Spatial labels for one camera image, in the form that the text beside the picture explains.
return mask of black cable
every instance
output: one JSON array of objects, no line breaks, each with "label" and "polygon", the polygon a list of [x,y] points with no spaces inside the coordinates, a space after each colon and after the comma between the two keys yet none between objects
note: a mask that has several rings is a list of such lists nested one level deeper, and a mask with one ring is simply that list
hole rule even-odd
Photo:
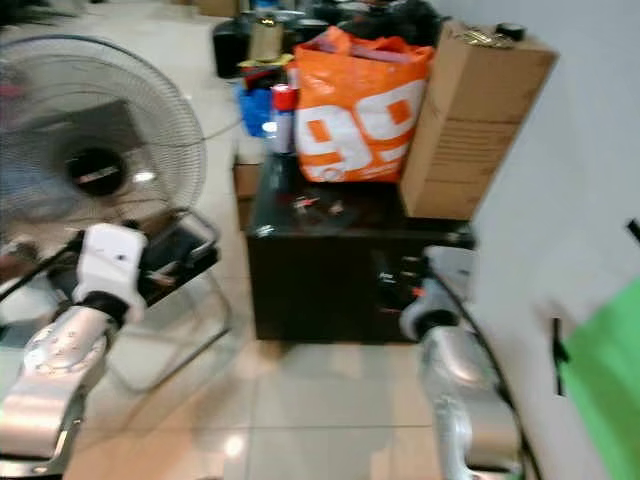
[{"label": "black cable", "polygon": [[[507,379],[506,379],[504,373],[502,373],[502,370],[500,369],[500,365],[498,364],[498,360],[493,355],[493,352],[491,351],[491,348],[489,347],[489,343],[487,342],[485,336],[482,334],[482,330],[480,329],[480,327],[478,326],[476,321],[473,319],[471,314],[464,307],[460,297],[453,290],[451,290],[451,288],[449,288],[449,286],[446,284],[446,282],[443,280],[443,278],[440,277],[436,272],[434,272],[433,269],[429,269],[429,270],[430,270],[429,274],[447,292],[447,295],[449,295],[449,297],[451,298],[451,300],[453,301],[455,306],[458,308],[458,310],[460,310],[460,313],[462,314],[462,316],[465,318],[465,320],[467,320],[467,322],[469,322],[469,324],[475,330],[478,342],[480,343],[482,348],[484,348],[484,350],[487,352],[487,355],[489,356],[489,361],[491,362],[493,368],[495,369],[496,374],[498,375],[498,378],[500,380],[500,384],[504,389],[504,391],[502,393],[506,396],[505,401],[511,406],[511,408],[512,408],[512,410],[513,410],[513,412],[514,412],[514,414],[516,416],[517,424],[518,424],[518,430],[520,431],[520,437],[522,438],[522,448],[521,448],[522,453],[526,454],[529,457],[529,459],[531,460],[531,466],[533,467],[533,470],[534,470],[534,472],[536,474],[537,480],[544,480],[544,477],[542,476],[542,471],[540,470],[540,465],[538,463],[538,460],[537,460],[536,456],[533,453],[533,449],[531,448],[531,443],[529,442],[527,434],[525,433],[524,428],[522,427],[522,420],[520,419],[520,415],[518,414],[518,411],[516,410],[516,407],[513,404],[513,396],[511,395],[511,392],[509,391],[509,385],[507,383]],[[524,472],[524,475],[526,476],[526,466],[524,464],[523,464],[523,472]]]},{"label": "black cable", "polygon": [[27,273],[25,276],[21,277],[20,280],[18,280],[16,283],[11,285],[5,291],[0,293],[0,303],[2,303],[2,301],[5,298],[7,298],[9,295],[11,295],[13,292],[24,287],[27,283],[33,280],[39,273],[43,272],[44,270],[52,266],[54,263],[56,263],[58,260],[60,260],[60,258],[62,258],[62,256],[66,254],[68,251],[69,251],[68,248],[64,247],[62,250],[58,251],[53,256],[40,262],[36,266],[36,268],[34,268],[29,273]]},{"label": "black cable", "polygon": [[76,234],[76,236],[69,241],[64,247],[54,253],[51,257],[44,259],[41,261],[36,268],[32,271],[21,277],[16,283],[11,285],[9,288],[0,292],[0,303],[11,295],[16,290],[24,287],[27,283],[33,280],[39,273],[45,271],[49,267],[53,266],[58,260],[60,260],[64,255],[69,252],[79,252],[82,248],[82,239],[84,238],[84,232],[80,231]]},{"label": "black cable", "polygon": [[553,365],[556,370],[556,394],[564,397],[564,382],[562,381],[562,375],[560,373],[560,365],[567,363],[569,358],[569,352],[562,343],[562,323],[559,318],[554,318],[551,326],[551,358],[553,358]]},{"label": "black cable", "polygon": [[241,121],[242,121],[242,119],[238,118],[235,121],[231,122],[226,127],[222,127],[220,130],[216,130],[215,132],[210,133],[209,135],[206,135],[206,136],[204,136],[202,138],[199,138],[195,142],[190,142],[190,143],[151,143],[151,142],[148,142],[147,145],[151,145],[153,147],[166,147],[166,148],[188,148],[188,147],[193,147],[193,146],[198,145],[198,144],[200,144],[202,142],[206,142],[208,140],[216,138],[217,136],[222,135],[225,132],[228,132],[229,130],[234,128],[236,125],[239,125]]},{"label": "black cable", "polygon": [[629,230],[629,233],[636,242],[640,244],[640,225],[638,225],[638,222],[635,219],[629,220],[629,223],[627,223],[627,230]]}]

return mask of fan motor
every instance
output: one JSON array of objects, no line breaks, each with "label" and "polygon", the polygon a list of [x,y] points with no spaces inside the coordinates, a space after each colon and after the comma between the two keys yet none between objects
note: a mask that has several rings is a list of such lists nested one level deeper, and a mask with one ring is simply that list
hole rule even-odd
[{"label": "fan motor", "polygon": [[127,177],[122,157],[108,148],[80,150],[67,161],[67,171],[76,187],[92,197],[117,192]]}]

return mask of fan grille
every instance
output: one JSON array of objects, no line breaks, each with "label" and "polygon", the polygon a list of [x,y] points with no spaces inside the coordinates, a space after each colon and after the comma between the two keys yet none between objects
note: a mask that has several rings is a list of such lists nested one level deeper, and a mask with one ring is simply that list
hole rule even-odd
[{"label": "fan grille", "polygon": [[[34,234],[46,227],[38,238],[64,242],[67,227],[147,217],[196,200],[205,175],[202,130],[178,89],[152,65],[107,41],[74,35],[9,43],[0,58],[0,230]],[[56,144],[55,128],[37,126],[91,109],[104,117],[103,107],[118,103],[124,119],[72,128],[77,144],[117,152],[126,164],[117,192],[91,196],[66,172],[65,155],[76,152]]]}]

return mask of green cloth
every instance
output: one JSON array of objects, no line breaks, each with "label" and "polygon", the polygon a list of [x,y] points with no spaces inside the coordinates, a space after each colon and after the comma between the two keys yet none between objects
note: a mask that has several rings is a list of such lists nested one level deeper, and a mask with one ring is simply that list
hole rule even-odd
[{"label": "green cloth", "polygon": [[565,347],[570,360],[562,378],[611,478],[639,480],[640,279],[577,328]]}]

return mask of tiled floor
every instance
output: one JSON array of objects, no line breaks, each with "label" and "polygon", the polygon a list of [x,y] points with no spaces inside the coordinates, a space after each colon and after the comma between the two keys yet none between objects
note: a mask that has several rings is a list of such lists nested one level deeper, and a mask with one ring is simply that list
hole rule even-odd
[{"label": "tiled floor", "polygon": [[[106,37],[145,57],[190,99],[205,135],[238,119],[230,89],[212,75],[211,26],[160,3],[91,5],[57,30]],[[29,27],[9,36],[50,31]],[[283,346],[253,339],[246,254],[230,183],[231,149],[255,154],[236,127],[207,142],[198,208],[222,230],[214,267],[234,310],[234,332],[150,394],[113,373],[90,396],[68,480],[436,480],[431,412],[404,346]],[[112,367],[148,383],[220,315],[208,284],[190,287],[203,322],[177,298],[127,329]],[[179,339],[181,347],[169,343]]]}]

